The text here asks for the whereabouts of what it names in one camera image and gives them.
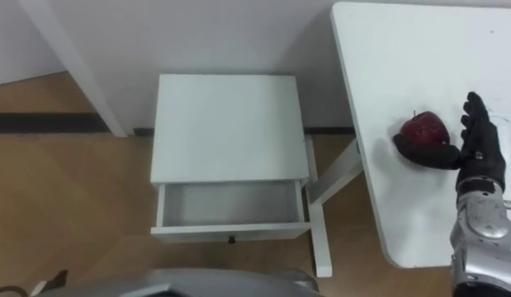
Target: black glove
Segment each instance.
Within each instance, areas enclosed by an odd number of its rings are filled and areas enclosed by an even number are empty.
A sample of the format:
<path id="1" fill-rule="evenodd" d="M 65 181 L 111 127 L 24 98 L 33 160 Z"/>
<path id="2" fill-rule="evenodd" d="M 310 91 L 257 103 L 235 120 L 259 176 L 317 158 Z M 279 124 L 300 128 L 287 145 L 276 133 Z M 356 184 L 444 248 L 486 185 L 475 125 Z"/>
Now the black glove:
<path id="1" fill-rule="evenodd" d="M 393 137 L 402 156 L 413 163 L 437 169 L 461 169 L 457 184 L 469 177 L 484 176 L 495 180 L 504 191 L 506 163 L 499 148 L 497 128 L 479 95 L 468 93 L 461 123 L 466 127 L 461 150 L 450 144 L 416 144 L 397 134 Z"/>

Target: white nightstand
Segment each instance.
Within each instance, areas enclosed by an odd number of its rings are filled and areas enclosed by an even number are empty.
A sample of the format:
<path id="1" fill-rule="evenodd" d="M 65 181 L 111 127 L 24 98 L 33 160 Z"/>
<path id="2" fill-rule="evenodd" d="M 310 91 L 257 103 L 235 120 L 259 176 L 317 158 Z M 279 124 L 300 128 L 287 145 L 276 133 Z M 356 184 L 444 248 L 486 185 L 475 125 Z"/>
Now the white nightstand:
<path id="1" fill-rule="evenodd" d="M 161 75 L 151 233 L 168 243 L 295 238 L 309 177 L 293 76 Z"/>

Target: black cable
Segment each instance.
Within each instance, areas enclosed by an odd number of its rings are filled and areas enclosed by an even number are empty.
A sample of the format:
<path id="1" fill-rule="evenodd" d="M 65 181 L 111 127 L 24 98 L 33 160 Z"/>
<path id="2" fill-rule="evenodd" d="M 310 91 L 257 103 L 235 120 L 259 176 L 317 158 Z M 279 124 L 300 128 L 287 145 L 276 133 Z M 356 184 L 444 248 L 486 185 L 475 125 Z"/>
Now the black cable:
<path id="1" fill-rule="evenodd" d="M 0 287 L 0 294 L 7 293 L 7 292 L 17 293 L 21 297 L 28 297 L 27 292 L 24 289 L 22 289 L 21 287 L 16 286 L 16 285 L 6 285 L 3 287 Z"/>

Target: white wall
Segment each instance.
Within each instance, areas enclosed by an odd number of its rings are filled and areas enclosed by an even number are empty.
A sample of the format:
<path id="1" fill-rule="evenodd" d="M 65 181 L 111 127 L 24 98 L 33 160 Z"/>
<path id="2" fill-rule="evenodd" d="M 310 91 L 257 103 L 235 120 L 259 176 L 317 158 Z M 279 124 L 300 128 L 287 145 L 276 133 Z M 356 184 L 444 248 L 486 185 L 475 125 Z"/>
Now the white wall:
<path id="1" fill-rule="evenodd" d="M 14 0 L 0 0 L 0 84 L 64 71 L 54 51 Z"/>
<path id="2" fill-rule="evenodd" d="M 52 45 L 72 41 L 73 57 L 59 57 L 92 77 L 127 132 L 153 125 L 160 73 L 292 73 L 306 126 L 352 125 L 329 18 L 336 0 L 21 1 L 48 5 L 62 30 L 43 33 Z"/>

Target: table leg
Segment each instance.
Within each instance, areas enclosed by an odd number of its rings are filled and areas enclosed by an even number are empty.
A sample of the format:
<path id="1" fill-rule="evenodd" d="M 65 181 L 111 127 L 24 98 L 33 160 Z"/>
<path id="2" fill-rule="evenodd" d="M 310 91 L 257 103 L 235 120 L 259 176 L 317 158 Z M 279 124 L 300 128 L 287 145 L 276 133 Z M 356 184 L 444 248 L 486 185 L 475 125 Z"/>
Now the table leg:
<path id="1" fill-rule="evenodd" d="M 309 203 L 322 205 L 362 171 L 357 141 L 353 140 L 324 175 L 310 185 Z"/>
<path id="2" fill-rule="evenodd" d="M 314 145 L 312 138 L 306 136 L 306 154 L 308 157 L 308 166 L 310 179 L 306 184 L 306 199 L 310 201 L 310 186 L 318 179 L 318 173 L 315 165 Z M 312 248 L 314 249 L 315 275 L 317 277 L 332 276 L 332 260 L 330 259 L 329 239 L 327 229 L 324 225 L 323 205 L 312 205 L 308 202 L 308 212 L 310 217 L 310 233 Z"/>

